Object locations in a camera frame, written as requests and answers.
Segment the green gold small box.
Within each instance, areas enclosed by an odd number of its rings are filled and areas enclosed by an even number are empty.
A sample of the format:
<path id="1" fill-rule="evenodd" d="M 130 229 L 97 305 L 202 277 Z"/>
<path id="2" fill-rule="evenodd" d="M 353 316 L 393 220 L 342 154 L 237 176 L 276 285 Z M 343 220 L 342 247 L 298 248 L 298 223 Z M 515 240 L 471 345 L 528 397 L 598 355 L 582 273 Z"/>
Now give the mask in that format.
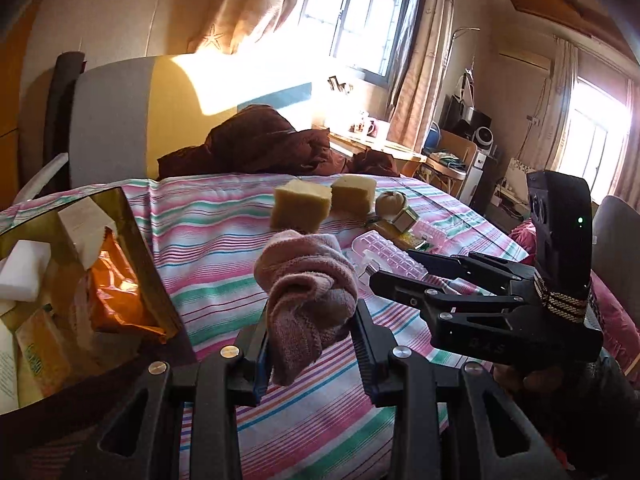
<path id="1" fill-rule="evenodd" d="M 390 224 L 399 232 L 408 232 L 420 219 L 420 216 L 410 207 L 405 206 L 393 216 Z"/>

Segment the orange snack bag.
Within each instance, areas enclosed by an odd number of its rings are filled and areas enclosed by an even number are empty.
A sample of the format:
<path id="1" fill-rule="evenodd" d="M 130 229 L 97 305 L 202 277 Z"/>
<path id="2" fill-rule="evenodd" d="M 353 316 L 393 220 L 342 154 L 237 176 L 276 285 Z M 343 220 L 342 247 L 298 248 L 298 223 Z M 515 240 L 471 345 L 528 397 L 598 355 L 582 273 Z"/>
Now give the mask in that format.
<path id="1" fill-rule="evenodd" d="M 144 304 L 134 268 L 110 231 L 87 273 L 89 322 L 95 332 L 166 339 L 166 330 Z"/>

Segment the wooden desk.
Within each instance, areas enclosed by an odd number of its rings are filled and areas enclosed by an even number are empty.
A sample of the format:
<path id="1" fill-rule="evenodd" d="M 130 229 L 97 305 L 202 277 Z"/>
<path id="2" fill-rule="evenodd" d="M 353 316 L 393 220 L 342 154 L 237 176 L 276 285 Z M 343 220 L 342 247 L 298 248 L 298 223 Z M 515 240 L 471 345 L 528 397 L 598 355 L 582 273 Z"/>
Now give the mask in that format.
<path id="1" fill-rule="evenodd" d="M 375 150 L 390 155 L 400 162 L 417 162 L 422 164 L 426 162 L 427 157 L 421 153 L 409 150 L 405 146 L 381 141 L 370 136 L 362 136 L 355 133 L 342 133 L 329 131 L 329 140 L 331 148 L 344 153 L 356 154 L 369 150 Z"/>

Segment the white mini fridge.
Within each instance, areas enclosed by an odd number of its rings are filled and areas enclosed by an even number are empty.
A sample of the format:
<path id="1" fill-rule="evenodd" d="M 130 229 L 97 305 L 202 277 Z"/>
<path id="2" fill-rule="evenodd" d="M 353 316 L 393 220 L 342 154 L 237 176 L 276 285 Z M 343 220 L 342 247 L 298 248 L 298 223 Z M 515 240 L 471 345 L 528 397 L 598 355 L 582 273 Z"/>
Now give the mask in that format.
<path id="1" fill-rule="evenodd" d="M 477 151 L 469 163 L 468 171 L 458 194 L 458 200 L 461 203 L 469 205 L 472 202 L 483 175 L 486 158 L 487 156 L 483 151 Z"/>

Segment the grey yellow blue headboard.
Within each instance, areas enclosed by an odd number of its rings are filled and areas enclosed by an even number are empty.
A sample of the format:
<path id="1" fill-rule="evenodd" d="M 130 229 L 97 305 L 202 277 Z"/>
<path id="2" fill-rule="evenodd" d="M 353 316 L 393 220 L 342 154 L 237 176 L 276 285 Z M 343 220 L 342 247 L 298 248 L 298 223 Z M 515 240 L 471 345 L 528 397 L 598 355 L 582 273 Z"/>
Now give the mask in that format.
<path id="1" fill-rule="evenodd" d="M 70 184 L 158 175 L 158 160 L 200 145 L 209 131 L 253 104 L 297 130 L 314 119 L 319 77 L 290 58 L 162 55 L 102 65 L 79 76 L 70 114 Z"/>

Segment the white foam block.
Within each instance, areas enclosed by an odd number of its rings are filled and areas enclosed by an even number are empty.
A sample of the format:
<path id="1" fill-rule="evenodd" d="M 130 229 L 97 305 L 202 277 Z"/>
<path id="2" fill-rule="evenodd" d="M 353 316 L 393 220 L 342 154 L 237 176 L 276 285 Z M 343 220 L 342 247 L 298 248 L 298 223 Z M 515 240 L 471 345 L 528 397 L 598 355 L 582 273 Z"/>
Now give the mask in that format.
<path id="1" fill-rule="evenodd" d="M 1 261 L 1 299 L 34 302 L 51 260 L 49 243 L 18 240 Z"/>

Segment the dark brown blanket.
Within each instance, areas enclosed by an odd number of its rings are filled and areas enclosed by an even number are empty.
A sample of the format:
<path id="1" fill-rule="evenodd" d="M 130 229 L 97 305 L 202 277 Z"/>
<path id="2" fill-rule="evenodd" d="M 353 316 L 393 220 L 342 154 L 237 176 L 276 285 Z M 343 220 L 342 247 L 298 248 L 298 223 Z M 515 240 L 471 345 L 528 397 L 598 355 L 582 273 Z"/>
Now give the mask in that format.
<path id="1" fill-rule="evenodd" d="M 180 148 L 157 162 L 160 180 L 202 174 L 399 174 L 389 154 L 343 155 L 330 147 L 328 130 L 296 130 L 269 105 L 240 110 L 210 130 L 203 144 Z"/>

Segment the cracker biscuit pack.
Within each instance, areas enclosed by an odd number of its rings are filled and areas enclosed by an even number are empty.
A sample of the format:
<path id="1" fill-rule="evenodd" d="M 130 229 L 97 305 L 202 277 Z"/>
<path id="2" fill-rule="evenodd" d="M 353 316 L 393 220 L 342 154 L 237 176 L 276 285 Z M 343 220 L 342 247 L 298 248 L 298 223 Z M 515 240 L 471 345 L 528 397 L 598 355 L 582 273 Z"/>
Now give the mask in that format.
<path id="1" fill-rule="evenodd" d="M 73 367 L 64 338 L 48 306 L 35 311 L 15 333 L 23 358 L 43 396 L 52 396 L 70 381 Z"/>

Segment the white round fan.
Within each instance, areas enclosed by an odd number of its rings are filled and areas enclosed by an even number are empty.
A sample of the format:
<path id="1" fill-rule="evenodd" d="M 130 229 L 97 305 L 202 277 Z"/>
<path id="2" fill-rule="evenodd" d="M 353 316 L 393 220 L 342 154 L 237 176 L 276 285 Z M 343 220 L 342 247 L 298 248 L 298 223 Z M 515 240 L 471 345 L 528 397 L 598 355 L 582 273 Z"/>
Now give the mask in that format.
<path id="1" fill-rule="evenodd" d="M 488 127 L 480 126 L 474 131 L 472 141 L 480 150 L 490 151 L 494 145 L 494 134 Z"/>

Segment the yellow sponge block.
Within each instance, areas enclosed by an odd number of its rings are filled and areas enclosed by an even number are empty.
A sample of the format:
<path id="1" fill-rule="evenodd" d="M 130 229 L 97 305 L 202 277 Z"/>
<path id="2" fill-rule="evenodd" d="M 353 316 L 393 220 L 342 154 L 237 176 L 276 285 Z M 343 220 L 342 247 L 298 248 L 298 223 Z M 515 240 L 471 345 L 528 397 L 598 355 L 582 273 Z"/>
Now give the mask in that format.
<path id="1" fill-rule="evenodd" d="M 329 217 L 332 188 L 293 179 L 273 190 L 270 226 L 276 230 L 315 233 Z"/>
<path id="2" fill-rule="evenodd" d="M 344 174 L 331 184 L 332 214 L 364 220 L 375 200 L 376 181 L 358 174 Z"/>

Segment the white printed box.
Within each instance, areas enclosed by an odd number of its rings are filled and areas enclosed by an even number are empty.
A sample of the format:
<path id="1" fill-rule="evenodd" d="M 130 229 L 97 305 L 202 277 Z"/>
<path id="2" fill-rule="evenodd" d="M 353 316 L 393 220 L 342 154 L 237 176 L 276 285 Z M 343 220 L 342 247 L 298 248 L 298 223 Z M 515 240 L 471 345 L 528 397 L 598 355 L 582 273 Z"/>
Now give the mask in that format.
<path id="1" fill-rule="evenodd" d="M 0 414 L 20 407 L 13 334 L 0 322 Z"/>

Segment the pink knit cloth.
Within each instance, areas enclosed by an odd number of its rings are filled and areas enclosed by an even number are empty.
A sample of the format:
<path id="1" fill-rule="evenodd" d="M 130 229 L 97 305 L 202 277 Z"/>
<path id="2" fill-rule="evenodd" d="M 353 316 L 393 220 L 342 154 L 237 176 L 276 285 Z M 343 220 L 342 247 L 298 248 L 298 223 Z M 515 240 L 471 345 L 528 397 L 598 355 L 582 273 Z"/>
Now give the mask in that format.
<path id="1" fill-rule="evenodd" d="M 272 380 L 291 385 L 323 350 L 348 335 L 358 301 L 355 268 L 332 234 L 274 234 L 254 265 L 267 293 Z"/>

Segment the rolled light green sock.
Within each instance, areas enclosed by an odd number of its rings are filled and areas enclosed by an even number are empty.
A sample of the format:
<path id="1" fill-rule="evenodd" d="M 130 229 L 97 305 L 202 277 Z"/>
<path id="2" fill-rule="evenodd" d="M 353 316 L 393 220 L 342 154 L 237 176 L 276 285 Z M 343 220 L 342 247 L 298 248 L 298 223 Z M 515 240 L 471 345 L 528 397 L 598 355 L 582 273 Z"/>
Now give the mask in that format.
<path id="1" fill-rule="evenodd" d="M 405 209 L 407 197 L 401 192 L 383 192 L 375 200 L 374 209 L 378 217 L 393 221 Z"/>

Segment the gold metal tin tray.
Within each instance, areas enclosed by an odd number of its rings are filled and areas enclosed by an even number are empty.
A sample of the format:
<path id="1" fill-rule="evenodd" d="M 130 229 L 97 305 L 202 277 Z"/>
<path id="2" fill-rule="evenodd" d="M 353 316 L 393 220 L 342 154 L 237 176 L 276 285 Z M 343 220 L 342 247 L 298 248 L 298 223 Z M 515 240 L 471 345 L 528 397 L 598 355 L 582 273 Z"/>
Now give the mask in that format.
<path id="1" fill-rule="evenodd" d="M 2 441 L 88 422 L 149 362 L 194 360 L 122 188 L 2 233 Z"/>

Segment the beige cardboard box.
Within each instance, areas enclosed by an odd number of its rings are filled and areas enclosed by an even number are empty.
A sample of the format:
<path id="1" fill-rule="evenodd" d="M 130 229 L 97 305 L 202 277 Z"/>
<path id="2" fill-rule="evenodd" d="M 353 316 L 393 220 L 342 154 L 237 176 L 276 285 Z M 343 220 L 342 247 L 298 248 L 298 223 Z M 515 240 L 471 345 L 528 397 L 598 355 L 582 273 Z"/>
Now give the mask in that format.
<path id="1" fill-rule="evenodd" d="M 115 221 L 91 197 L 59 210 L 58 218 L 85 270 L 99 258 L 105 232 L 110 231 L 114 237 L 118 234 Z"/>

